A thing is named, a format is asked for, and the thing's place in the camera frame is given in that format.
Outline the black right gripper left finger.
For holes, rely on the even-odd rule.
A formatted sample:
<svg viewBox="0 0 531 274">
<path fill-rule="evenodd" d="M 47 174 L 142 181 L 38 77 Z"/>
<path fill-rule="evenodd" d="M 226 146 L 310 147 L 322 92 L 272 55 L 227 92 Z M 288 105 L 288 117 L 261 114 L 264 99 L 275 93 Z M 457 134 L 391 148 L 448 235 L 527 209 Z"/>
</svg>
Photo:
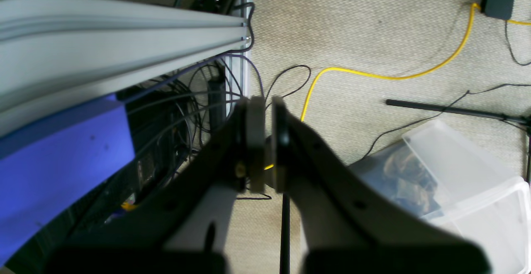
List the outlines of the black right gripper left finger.
<svg viewBox="0 0 531 274">
<path fill-rule="evenodd" d="M 243 98 L 167 187 L 123 217 L 54 252 L 56 274 L 230 274 L 224 242 L 233 204 L 264 190 L 263 97 Z"/>
</svg>

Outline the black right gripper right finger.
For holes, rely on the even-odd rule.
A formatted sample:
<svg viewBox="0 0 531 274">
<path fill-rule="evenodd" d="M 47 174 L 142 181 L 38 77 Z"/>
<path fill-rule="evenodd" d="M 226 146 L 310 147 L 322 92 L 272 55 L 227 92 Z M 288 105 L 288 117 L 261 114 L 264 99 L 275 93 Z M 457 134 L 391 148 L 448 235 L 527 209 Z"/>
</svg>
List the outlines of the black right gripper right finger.
<svg viewBox="0 0 531 274">
<path fill-rule="evenodd" d="M 302 274 L 490 274 L 482 249 L 390 203 L 325 141 L 272 99 L 275 187 L 297 206 Z"/>
</svg>

